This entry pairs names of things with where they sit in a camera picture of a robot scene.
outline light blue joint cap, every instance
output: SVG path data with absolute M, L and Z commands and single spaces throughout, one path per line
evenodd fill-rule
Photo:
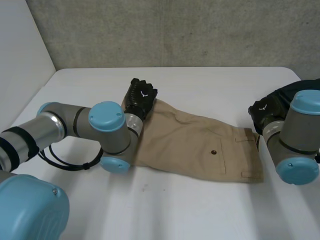
M 104 170 L 113 174 L 125 174 L 130 168 L 130 164 L 126 161 L 111 156 L 101 157 L 100 165 Z
M 88 120 L 94 129 L 105 133 L 117 131 L 126 122 L 121 106 L 113 101 L 94 105 L 89 111 Z
M 298 91 L 290 104 L 291 108 L 298 113 L 306 115 L 320 115 L 320 91 Z
M 287 158 L 275 170 L 284 182 L 295 185 L 311 183 L 319 175 L 317 162 L 303 156 Z
M 45 109 L 45 107 L 48 106 L 49 104 L 57 104 L 57 102 L 50 101 L 50 102 L 46 102 L 45 104 L 42 104 L 42 106 L 39 108 L 39 110 L 36 113 L 36 115 L 38 116 L 43 111 L 43 109 Z
M 70 204 L 61 188 L 30 175 L 16 175 L 0 184 L 0 212 L 0 239 L 58 240 Z

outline white table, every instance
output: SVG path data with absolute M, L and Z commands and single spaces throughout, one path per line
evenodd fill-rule
M 248 107 L 255 100 L 300 80 L 282 67 L 64 69 L 15 124 L 33 118 L 45 102 L 121 103 L 132 78 L 146 79 L 159 99 L 182 111 L 249 128 Z M 77 164 L 91 160 L 99 147 L 72 137 L 53 145 L 58 156 Z M 70 217 L 61 240 L 319 240 L 320 181 L 300 187 L 282 182 L 263 140 L 260 156 L 261 184 L 203 181 L 146 167 L 127 175 L 109 174 L 100 166 L 67 172 L 39 157 L 15 173 L 66 191 Z

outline khaki pants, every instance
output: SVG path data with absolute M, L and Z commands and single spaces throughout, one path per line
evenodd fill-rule
M 133 164 L 209 181 L 264 179 L 251 129 L 179 111 L 158 99 Z

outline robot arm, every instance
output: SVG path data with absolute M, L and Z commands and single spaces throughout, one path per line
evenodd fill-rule
M 50 102 L 36 118 L 0 134 L 0 239 L 58 240 L 69 218 L 66 193 L 53 184 L 11 171 L 67 136 L 98 141 L 100 165 L 125 173 L 158 91 L 134 78 L 125 110 L 105 101 L 92 108 Z
M 319 175 L 315 156 L 320 147 L 320 91 L 295 94 L 288 111 L 275 96 L 256 101 L 249 108 L 255 127 L 263 138 L 280 178 L 304 185 Z

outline white wall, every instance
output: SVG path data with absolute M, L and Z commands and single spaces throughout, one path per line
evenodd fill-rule
M 0 131 L 55 72 L 25 0 L 0 0 Z

